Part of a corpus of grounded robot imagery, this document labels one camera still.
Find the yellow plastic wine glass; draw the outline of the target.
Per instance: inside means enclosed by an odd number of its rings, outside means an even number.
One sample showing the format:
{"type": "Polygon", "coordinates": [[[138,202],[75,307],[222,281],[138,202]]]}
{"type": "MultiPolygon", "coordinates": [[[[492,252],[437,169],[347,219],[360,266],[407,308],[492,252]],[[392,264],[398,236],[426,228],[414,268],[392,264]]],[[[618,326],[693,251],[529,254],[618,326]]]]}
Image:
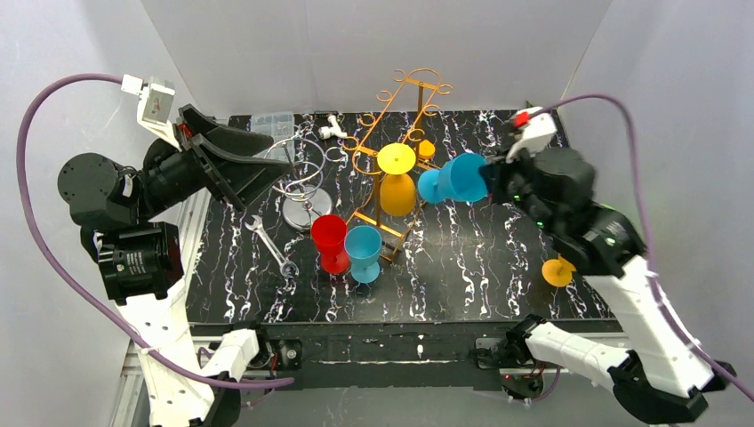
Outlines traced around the yellow plastic wine glass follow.
{"type": "Polygon", "coordinates": [[[416,188],[409,176],[416,162],[413,149],[404,143],[390,143],[377,156],[377,165],[385,173],[380,186],[381,209],[391,216],[408,215],[416,203],[416,188]]]}

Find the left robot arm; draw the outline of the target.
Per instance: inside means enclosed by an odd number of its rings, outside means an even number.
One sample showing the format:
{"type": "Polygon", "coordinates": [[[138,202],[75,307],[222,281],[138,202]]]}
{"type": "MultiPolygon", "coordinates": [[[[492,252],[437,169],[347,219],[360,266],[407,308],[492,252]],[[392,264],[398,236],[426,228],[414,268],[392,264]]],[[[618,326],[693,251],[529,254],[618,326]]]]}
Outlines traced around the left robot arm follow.
{"type": "Polygon", "coordinates": [[[58,191],[95,260],[116,318],[133,333],[152,426],[230,426],[246,368],[260,352],[253,326],[226,329],[201,363],[187,315],[180,232],[159,215],[208,191],[244,210],[292,171],[270,159],[272,137],[220,124],[192,105],[150,146],[141,169],[97,153],[72,157],[58,191]]]}

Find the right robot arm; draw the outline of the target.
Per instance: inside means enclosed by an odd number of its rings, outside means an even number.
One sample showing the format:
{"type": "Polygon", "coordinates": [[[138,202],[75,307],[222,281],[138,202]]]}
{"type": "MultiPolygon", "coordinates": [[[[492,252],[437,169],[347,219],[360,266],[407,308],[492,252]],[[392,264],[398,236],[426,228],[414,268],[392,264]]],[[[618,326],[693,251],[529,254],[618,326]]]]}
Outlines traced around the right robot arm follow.
{"type": "Polygon", "coordinates": [[[695,355],[675,334],[678,317],[656,291],[645,243],[625,215],[593,198],[594,166],[570,148],[510,148],[487,157],[479,173],[493,202],[514,204],[551,238],[557,257],[542,268],[546,280],[581,275],[630,339],[629,348],[611,347],[530,314],[485,357],[564,367],[643,423],[696,421],[706,394],[725,389],[735,371],[695,355]]]}

